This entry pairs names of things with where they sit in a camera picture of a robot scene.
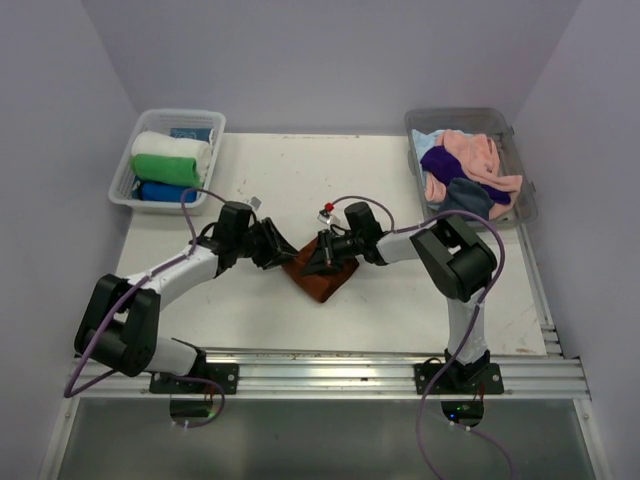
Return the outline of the brown towel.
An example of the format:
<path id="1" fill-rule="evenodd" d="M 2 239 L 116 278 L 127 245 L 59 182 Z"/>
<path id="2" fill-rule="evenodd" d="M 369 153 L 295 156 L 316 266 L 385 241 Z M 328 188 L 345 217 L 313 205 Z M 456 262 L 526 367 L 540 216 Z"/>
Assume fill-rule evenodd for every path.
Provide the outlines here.
<path id="1" fill-rule="evenodd" d="M 356 259 L 347 260 L 338 273 L 303 275 L 303 267 L 310 260 L 316 244 L 316 240 L 310 241 L 291 262 L 282 266 L 282 270 L 309 297 L 318 303 L 325 303 L 353 276 L 359 262 Z"/>

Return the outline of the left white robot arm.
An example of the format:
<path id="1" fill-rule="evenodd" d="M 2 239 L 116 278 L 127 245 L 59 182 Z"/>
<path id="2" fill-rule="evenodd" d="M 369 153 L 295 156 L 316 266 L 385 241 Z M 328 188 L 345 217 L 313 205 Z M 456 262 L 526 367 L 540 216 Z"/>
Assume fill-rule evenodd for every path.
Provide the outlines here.
<path id="1" fill-rule="evenodd" d="M 76 353 L 129 377 L 172 374 L 182 390 L 197 392 L 208 379 L 205 353 L 184 341 L 161 337 L 161 311 L 240 259 L 268 270 L 297 254 L 271 219 L 257 219 L 247 204 L 226 202 L 218 219 L 165 263 L 128 277 L 108 274 L 98 280 L 74 340 Z"/>

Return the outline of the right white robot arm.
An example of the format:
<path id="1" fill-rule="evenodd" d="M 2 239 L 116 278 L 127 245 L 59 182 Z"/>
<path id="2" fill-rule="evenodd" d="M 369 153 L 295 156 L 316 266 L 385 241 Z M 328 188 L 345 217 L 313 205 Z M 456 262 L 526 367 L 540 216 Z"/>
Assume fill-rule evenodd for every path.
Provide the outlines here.
<path id="1" fill-rule="evenodd" d="M 470 391 L 490 365 L 484 333 L 484 301 L 504 268 L 504 244 L 492 230 L 500 251 L 496 256 L 467 223 L 487 222 L 464 210 L 448 210 L 431 220 L 398 231 L 383 231 L 370 207 L 357 202 L 345 209 L 349 225 L 340 235 L 330 229 L 317 235 L 316 246 L 301 274 L 341 272 L 349 260 L 362 257 L 377 266 L 419 260 L 447 301 L 449 343 L 445 364 L 435 373 L 423 371 L 430 388 L 454 393 Z"/>

